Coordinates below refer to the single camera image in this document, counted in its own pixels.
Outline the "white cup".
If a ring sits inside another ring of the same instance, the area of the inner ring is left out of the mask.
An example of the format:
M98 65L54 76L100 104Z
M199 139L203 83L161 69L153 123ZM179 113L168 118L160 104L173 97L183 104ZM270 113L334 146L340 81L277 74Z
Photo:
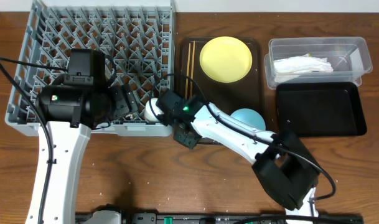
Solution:
M158 115L163 115L162 110L156 105L157 98L151 98L147 103L144 111L144 119L149 124L158 123Z

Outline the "white paper napkin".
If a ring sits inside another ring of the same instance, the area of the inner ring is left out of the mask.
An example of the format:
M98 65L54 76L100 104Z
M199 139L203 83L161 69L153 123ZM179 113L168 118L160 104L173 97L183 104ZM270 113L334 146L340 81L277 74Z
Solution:
M327 58L295 56L275 60L273 62L276 73L310 73L310 72L333 72Z

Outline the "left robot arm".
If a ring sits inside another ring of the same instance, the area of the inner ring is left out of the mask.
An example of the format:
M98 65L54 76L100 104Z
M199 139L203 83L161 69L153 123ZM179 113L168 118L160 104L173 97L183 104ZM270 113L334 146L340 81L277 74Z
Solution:
M26 223L74 223L83 155L91 132L137 110L129 85L49 85L36 99L45 115Z

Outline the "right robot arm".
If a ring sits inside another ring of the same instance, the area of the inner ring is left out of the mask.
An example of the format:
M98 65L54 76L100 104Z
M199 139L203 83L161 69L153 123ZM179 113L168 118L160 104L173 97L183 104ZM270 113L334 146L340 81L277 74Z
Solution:
M274 133L249 126L199 96L186 100L167 90L150 104L151 113L175 130L174 139L190 149L209 138L250 164L264 191L288 215L317 217L315 192L321 168L292 132Z

